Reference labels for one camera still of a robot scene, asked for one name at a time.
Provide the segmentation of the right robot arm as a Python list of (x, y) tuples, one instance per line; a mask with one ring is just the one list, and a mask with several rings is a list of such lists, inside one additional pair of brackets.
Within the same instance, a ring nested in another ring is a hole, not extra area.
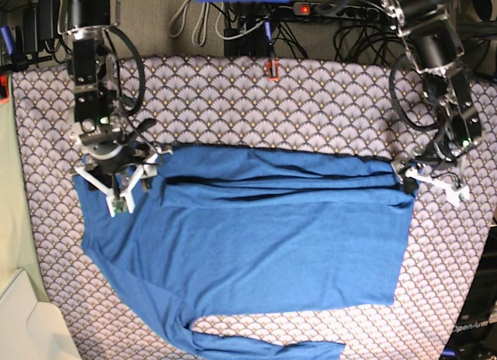
[[(57, 31), (72, 41), (68, 71), (75, 105), (68, 115), (69, 137), (83, 156), (74, 166), (90, 189), (106, 197), (110, 216), (132, 213), (133, 190), (149, 190), (165, 150), (146, 140), (155, 124), (131, 117), (143, 105), (144, 64), (137, 48), (118, 27), (120, 0), (59, 0)], [(111, 36), (121, 39), (137, 66), (137, 96), (123, 93), (120, 62)]]

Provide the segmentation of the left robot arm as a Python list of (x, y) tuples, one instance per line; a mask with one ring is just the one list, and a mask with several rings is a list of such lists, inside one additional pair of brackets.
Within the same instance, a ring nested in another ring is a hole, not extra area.
[[(392, 106), (411, 129), (435, 133), (421, 152), (393, 161), (391, 166), (407, 193), (413, 193), (424, 182), (443, 190), (447, 201), (459, 206), (470, 198), (470, 189), (460, 178), (449, 183), (440, 176), (421, 172), (430, 167), (447, 173), (449, 168), (460, 166), (461, 158), (475, 149), (484, 136), (461, 60), (464, 47), (447, 11), (453, 1), (456, 0), (380, 0), (391, 19), (391, 28), (405, 47), (389, 76)], [(398, 100), (394, 82), (403, 61), (409, 61), (422, 78), (424, 97), (436, 113), (430, 125), (414, 123)]]

